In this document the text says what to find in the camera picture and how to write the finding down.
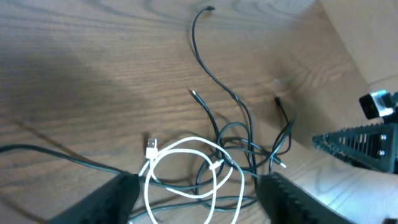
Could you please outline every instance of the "beige wall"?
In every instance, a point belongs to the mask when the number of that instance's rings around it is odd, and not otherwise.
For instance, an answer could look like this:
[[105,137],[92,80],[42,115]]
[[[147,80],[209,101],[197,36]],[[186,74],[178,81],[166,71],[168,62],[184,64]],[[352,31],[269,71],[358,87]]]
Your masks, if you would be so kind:
[[398,1],[321,0],[371,87],[398,90]]

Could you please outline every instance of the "usb connector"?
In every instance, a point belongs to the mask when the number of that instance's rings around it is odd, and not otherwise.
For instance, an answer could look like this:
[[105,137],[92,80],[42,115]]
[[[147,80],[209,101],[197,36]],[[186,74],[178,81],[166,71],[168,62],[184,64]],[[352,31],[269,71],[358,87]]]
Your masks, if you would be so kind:
[[148,139],[146,158],[156,159],[156,157],[157,157],[157,139]]

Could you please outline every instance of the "wooden surface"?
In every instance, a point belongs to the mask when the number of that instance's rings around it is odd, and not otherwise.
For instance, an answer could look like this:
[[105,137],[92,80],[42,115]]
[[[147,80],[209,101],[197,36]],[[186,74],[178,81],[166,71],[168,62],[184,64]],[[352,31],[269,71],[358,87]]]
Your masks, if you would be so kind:
[[398,1],[321,3],[369,84],[398,75]]
[[[198,48],[213,73],[249,106],[256,142],[271,144],[281,129],[272,94],[283,97],[290,115],[298,114],[282,172],[355,222],[398,217],[397,177],[352,168],[308,143],[312,133],[366,123],[358,98],[369,91],[313,0],[1,0],[0,144],[36,144],[138,173],[148,136],[160,145],[189,131],[214,136],[188,88],[201,94],[220,126],[244,121],[190,48],[190,23],[208,4],[217,10],[199,19]],[[245,166],[242,154],[233,157]],[[170,156],[157,174],[187,184],[200,163],[193,156]],[[42,222],[112,177],[35,152],[1,155],[0,164],[4,223]],[[238,189],[232,182],[218,194],[237,195]],[[150,200],[187,201],[156,187],[150,188]],[[195,207],[156,217],[203,223],[207,214]],[[216,213],[212,223],[232,217]],[[240,223],[266,221],[258,205],[239,216]]]

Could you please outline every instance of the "screw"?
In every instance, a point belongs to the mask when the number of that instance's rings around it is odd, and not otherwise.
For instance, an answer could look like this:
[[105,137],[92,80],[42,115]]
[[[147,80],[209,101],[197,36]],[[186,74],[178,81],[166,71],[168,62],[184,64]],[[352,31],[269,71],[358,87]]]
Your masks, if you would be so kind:
[[386,154],[386,152],[384,150],[378,150],[377,154],[379,156],[384,156]]

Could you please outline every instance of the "wooden table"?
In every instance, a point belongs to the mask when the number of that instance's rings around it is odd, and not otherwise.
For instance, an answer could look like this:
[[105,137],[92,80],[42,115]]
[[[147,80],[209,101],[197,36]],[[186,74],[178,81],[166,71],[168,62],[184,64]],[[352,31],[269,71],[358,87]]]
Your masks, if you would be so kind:
[[[292,150],[282,157],[288,167],[275,169],[355,222],[398,217],[396,176],[352,168],[308,141],[311,133],[366,124],[358,98],[369,91],[314,0],[1,0],[0,144],[35,144],[138,173],[148,136],[161,145],[189,131],[214,136],[188,88],[201,95],[220,126],[244,121],[190,48],[192,19],[209,4],[216,10],[198,21],[199,51],[249,106],[256,142],[272,143],[283,125],[274,93],[282,96],[289,115],[298,114]],[[207,152],[199,144],[188,146]],[[242,154],[233,156],[246,166]],[[157,175],[187,184],[200,163],[193,156],[170,156]],[[1,155],[0,165],[5,223],[42,222],[112,178],[28,151]],[[246,180],[249,194],[252,184]],[[237,195],[238,189],[231,182],[219,194]],[[187,201],[157,187],[150,188],[150,200]],[[202,223],[207,214],[203,207],[190,207],[156,217]],[[216,213],[212,222],[232,217]],[[240,223],[266,221],[259,205],[239,216]]]

